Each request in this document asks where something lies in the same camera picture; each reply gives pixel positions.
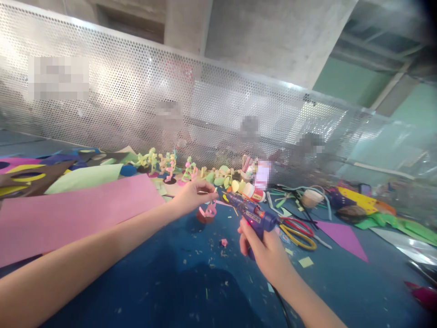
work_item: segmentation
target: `blue table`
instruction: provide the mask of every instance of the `blue table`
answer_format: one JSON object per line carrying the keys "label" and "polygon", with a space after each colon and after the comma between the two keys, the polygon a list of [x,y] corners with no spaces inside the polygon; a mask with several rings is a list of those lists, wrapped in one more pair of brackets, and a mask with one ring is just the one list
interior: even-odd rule
{"label": "blue table", "polygon": [[[66,143],[56,148],[61,144],[20,139],[20,151],[0,145],[0,156],[25,154],[24,145],[33,154],[71,148]],[[302,216],[292,201],[285,206]],[[193,212],[166,226],[43,327],[286,327],[266,279],[239,251],[239,218],[231,207],[217,205],[217,212],[209,225],[201,224]],[[312,213],[315,220],[327,219],[325,209]],[[342,223],[336,217],[333,222]],[[427,282],[395,247],[371,231],[353,229],[369,263],[317,231],[332,250],[320,244],[315,251],[286,245],[294,252],[291,261],[299,274],[348,327],[427,326],[431,315],[410,295],[404,280],[422,286]],[[229,242],[226,248],[219,243],[222,238]],[[307,256],[314,265],[304,269],[298,260]],[[28,261],[1,268],[0,277]],[[294,326],[303,327],[287,307]]]}

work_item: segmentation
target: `purple paper triangle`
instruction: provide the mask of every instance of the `purple paper triangle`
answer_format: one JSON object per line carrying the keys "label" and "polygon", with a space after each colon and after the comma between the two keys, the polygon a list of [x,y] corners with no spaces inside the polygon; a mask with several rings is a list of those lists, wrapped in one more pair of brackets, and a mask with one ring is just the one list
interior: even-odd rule
{"label": "purple paper triangle", "polygon": [[350,253],[358,256],[363,261],[369,262],[366,253],[348,225],[317,221],[317,226],[323,230],[333,241]]}

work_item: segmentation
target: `red scissor handle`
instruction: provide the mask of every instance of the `red scissor handle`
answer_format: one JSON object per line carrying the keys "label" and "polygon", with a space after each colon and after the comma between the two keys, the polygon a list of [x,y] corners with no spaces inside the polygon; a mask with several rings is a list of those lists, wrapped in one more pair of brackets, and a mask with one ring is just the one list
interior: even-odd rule
{"label": "red scissor handle", "polygon": [[[308,236],[309,238],[314,237],[314,232],[305,223],[293,218],[281,217],[281,219],[283,219],[284,223],[288,225],[290,228],[297,230],[298,232]],[[306,231],[300,228],[299,226],[297,226],[295,223],[300,224],[302,227],[306,229]]]}

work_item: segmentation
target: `yellow scissor handle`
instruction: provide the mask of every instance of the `yellow scissor handle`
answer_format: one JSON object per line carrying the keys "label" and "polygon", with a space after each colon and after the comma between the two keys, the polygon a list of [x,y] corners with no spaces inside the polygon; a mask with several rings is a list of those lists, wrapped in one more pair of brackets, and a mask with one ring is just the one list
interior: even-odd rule
{"label": "yellow scissor handle", "polygon": [[[298,232],[296,230],[293,230],[293,229],[291,229],[291,228],[289,228],[289,227],[287,227],[286,225],[283,225],[283,224],[281,224],[280,227],[281,227],[282,231],[290,238],[290,240],[292,242],[294,242],[297,246],[305,248],[305,249],[307,249],[309,251],[313,251],[313,250],[315,250],[317,248],[317,245],[315,244],[315,242],[311,238],[309,238],[308,236],[305,236],[304,234],[301,234],[300,232]],[[300,239],[305,240],[309,244],[309,246],[301,243],[300,241],[298,241],[296,238],[294,238],[290,234],[290,232],[292,234],[297,235]]]}

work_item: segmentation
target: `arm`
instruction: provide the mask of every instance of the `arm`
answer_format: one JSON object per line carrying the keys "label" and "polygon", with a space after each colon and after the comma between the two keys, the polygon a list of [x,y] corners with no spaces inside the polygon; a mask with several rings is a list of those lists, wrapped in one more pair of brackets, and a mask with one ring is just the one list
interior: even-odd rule
{"label": "arm", "polygon": [[293,268],[276,232],[264,232],[261,241],[245,219],[240,221],[238,232],[242,254],[247,256],[250,244],[261,272],[296,310],[307,328],[346,328]]}
{"label": "arm", "polygon": [[[203,190],[210,194],[198,195]],[[170,202],[44,255],[0,279],[0,327],[37,327],[163,226],[216,199],[206,181]]]}

